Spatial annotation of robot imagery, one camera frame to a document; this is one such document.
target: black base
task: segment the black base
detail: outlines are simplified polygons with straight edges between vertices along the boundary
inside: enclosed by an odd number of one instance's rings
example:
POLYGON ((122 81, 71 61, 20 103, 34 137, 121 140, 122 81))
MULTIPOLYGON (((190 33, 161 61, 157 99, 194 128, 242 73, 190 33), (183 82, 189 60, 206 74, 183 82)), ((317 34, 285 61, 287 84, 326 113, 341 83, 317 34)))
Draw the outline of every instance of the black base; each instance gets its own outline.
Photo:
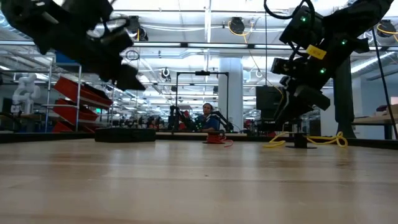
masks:
POLYGON ((99 128, 95 130, 96 142, 153 142, 155 140, 154 129, 99 128))

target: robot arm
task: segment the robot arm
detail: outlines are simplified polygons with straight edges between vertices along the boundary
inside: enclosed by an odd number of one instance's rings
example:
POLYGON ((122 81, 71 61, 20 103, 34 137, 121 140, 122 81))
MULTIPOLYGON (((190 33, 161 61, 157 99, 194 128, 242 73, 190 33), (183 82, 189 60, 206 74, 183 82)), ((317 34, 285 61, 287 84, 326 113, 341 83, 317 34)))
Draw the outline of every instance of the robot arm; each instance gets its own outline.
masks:
POLYGON ((182 123, 185 125, 185 127, 187 127, 188 130, 198 131, 195 123, 190 118, 187 118, 178 106, 170 107, 170 115, 173 115, 174 111, 175 111, 175 117, 176 117, 176 119, 174 121, 174 128, 173 128, 174 131, 178 130, 178 123, 179 123, 180 119, 181 119, 182 123))
MULTIPOLYGON (((294 12, 280 40, 305 48, 307 54, 295 50, 288 60, 276 58, 271 68, 273 73, 286 75, 280 81, 284 100, 275 114, 277 125, 311 111, 313 106, 323 110, 330 106, 322 87, 335 77, 336 69, 353 51, 369 51, 368 40, 357 36, 376 25, 393 0, 358 0, 326 17, 312 11, 310 0, 306 2, 310 7, 302 6, 294 12), (295 54, 301 57, 294 59, 295 54)), ((264 7, 270 13, 266 0, 264 7)))
POLYGON ((126 29, 130 23, 110 31, 113 11, 108 0, 66 0, 62 6, 52 0, 3 0, 1 10, 13 28, 33 39, 41 54, 58 50, 104 81, 117 81, 122 90, 145 90, 137 69, 123 64, 120 53, 133 45, 126 29), (103 23, 104 34, 90 37, 89 30, 103 23))
POLYGON ((234 126, 232 125, 232 123, 229 122, 219 111, 210 112, 210 114, 206 117, 206 122, 210 118, 217 119, 220 122, 220 124, 224 127, 226 132, 234 131, 234 126))

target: person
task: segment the person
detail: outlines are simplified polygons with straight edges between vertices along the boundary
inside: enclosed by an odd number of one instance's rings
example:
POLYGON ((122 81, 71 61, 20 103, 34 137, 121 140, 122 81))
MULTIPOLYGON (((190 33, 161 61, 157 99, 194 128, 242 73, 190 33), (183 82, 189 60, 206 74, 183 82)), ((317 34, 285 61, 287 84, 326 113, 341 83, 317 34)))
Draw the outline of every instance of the person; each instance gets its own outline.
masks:
POLYGON ((220 124, 216 118, 210 117, 210 119, 206 121, 207 116, 212 111, 213 111, 213 106, 211 104, 205 103, 203 105, 203 115, 198 117, 198 119, 205 124, 201 129, 201 132, 218 131, 220 129, 220 124))

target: black stand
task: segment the black stand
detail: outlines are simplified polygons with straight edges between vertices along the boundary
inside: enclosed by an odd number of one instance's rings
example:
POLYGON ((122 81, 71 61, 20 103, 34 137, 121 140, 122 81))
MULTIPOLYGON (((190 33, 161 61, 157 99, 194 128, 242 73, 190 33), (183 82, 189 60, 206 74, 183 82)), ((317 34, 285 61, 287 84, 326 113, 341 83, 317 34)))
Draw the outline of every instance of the black stand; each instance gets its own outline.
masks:
POLYGON ((294 133, 294 146, 286 146, 294 149, 316 149, 316 147, 308 147, 306 133, 294 133))
POLYGON ((336 70, 333 79, 335 97, 335 120, 338 123, 337 133, 342 131, 346 138, 356 138, 353 131, 354 121, 353 84, 349 58, 336 70))

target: wooden table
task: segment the wooden table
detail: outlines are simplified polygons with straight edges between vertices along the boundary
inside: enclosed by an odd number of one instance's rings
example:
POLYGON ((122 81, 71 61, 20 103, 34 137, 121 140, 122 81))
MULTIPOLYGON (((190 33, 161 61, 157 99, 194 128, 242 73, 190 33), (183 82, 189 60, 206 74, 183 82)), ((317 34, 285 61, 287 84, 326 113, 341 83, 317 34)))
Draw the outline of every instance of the wooden table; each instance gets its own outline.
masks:
POLYGON ((398 151, 262 145, 92 139, 3 144, 0 222, 397 222, 398 151))
MULTIPOLYGON (((396 122, 398 121, 398 114, 393 115, 396 122)), ((392 139, 391 130, 391 117, 389 114, 383 116, 369 116, 363 118, 355 118, 352 125, 362 126, 383 126, 384 127, 384 139, 392 139)))

